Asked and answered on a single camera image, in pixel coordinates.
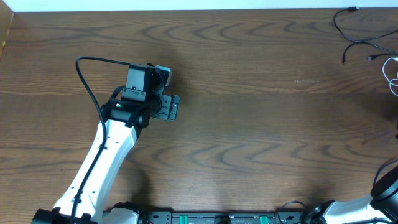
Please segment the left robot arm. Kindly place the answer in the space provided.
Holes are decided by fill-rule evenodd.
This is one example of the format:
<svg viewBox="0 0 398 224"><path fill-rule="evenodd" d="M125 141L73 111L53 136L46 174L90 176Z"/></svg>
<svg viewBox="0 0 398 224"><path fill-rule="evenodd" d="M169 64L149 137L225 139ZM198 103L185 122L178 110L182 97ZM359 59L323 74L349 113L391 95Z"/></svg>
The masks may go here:
<svg viewBox="0 0 398 224"><path fill-rule="evenodd" d="M172 72L160 65L130 64L124 86L101 107L95 140L76 177L52 210L39 209L32 223L144 223L131 208L105 212L123 160L152 118L176 119L180 97L164 94Z"/></svg>

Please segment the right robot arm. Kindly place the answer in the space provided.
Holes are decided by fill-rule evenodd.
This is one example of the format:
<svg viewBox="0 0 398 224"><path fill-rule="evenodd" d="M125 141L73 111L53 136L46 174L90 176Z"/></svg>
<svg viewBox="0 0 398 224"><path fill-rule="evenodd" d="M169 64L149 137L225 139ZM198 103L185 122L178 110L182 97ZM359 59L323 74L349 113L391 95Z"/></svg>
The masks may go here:
<svg viewBox="0 0 398 224"><path fill-rule="evenodd" d="M345 202L329 200L309 212L302 223L397 223L397 168L377 180L369 195Z"/></svg>

